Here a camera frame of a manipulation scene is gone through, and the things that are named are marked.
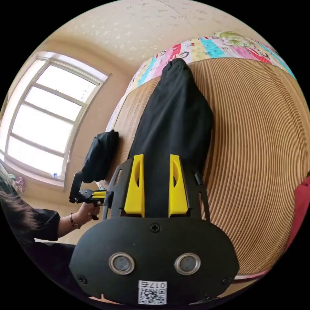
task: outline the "hair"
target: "hair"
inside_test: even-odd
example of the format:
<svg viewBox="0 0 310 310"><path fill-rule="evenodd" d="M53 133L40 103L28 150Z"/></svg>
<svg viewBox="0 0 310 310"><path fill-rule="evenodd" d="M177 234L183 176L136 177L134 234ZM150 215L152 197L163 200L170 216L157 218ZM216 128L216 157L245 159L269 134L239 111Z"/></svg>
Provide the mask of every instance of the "hair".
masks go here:
<svg viewBox="0 0 310 310"><path fill-rule="evenodd" d="M38 228L32 208L19 196L4 191L0 191L0 203L17 240L22 244L31 242L33 239L30 236Z"/></svg>

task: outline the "black sleeve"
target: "black sleeve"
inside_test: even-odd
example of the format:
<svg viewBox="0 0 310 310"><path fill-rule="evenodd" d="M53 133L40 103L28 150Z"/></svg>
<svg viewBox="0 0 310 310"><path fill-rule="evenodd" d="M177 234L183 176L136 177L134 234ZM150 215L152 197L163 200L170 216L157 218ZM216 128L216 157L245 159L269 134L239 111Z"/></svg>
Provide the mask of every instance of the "black sleeve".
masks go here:
<svg viewBox="0 0 310 310"><path fill-rule="evenodd" d="M33 231L36 239L57 241L60 216L58 212L46 209L32 209L39 227Z"/></svg>

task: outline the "sticker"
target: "sticker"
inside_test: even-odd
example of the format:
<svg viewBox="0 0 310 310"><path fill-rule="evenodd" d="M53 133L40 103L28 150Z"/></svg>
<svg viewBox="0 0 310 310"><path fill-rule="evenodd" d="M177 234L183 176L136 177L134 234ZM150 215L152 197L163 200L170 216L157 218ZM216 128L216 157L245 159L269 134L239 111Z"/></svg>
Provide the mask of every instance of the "sticker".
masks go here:
<svg viewBox="0 0 310 310"><path fill-rule="evenodd" d="M166 305L167 282L139 281L138 303L141 305Z"/></svg>

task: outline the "woven mat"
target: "woven mat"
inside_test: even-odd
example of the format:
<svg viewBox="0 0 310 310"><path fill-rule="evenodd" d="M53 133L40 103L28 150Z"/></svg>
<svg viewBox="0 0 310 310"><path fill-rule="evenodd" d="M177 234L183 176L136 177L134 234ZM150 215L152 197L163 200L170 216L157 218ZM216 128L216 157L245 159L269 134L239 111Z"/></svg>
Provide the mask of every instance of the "woven mat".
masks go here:
<svg viewBox="0 0 310 310"><path fill-rule="evenodd" d="M189 67L215 116L204 173L211 221L232 240L239 274L262 272L285 249L294 189L310 168L309 109L296 80L278 67L237 58L201 60ZM159 79L126 98L114 127L120 148L107 181L127 159Z"/></svg>

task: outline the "bracelet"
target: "bracelet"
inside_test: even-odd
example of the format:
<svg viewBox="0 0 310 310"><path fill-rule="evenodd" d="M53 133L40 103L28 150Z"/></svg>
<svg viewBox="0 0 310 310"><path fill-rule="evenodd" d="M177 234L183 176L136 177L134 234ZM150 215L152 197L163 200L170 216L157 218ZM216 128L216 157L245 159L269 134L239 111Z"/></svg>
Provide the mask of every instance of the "bracelet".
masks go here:
<svg viewBox="0 0 310 310"><path fill-rule="evenodd" d="M71 215L70 215L70 222L71 222L71 224L72 224L72 227L73 228L78 228L78 229L80 229L81 228L81 226L78 224L78 223L75 223L74 221L73 221L73 219L72 219L72 214L73 213L71 213Z"/></svg>

